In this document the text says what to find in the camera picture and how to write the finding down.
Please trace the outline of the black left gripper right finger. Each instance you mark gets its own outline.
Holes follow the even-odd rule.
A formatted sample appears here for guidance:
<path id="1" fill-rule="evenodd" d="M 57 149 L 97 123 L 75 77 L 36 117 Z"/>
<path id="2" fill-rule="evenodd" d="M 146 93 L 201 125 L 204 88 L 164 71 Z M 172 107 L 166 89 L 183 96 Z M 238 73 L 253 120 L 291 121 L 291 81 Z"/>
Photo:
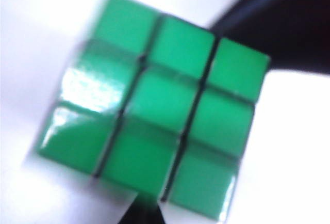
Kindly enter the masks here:
<path id="1" fill-rule="evenodd" d="M 329 0 L 238 0 L 211 31 L 271 58 L 271 69 L 329 73 Z"/>

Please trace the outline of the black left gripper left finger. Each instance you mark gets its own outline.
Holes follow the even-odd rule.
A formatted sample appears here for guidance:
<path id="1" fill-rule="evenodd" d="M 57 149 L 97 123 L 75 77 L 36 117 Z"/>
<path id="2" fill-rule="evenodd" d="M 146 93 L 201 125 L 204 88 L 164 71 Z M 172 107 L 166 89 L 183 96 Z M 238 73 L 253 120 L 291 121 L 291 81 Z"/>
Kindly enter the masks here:
<path id="1" fill-rule="evenodd" d="M 138 194 L 121 218 L 121 223 L 165 224 L 160 206 L 155 198 Z"/>

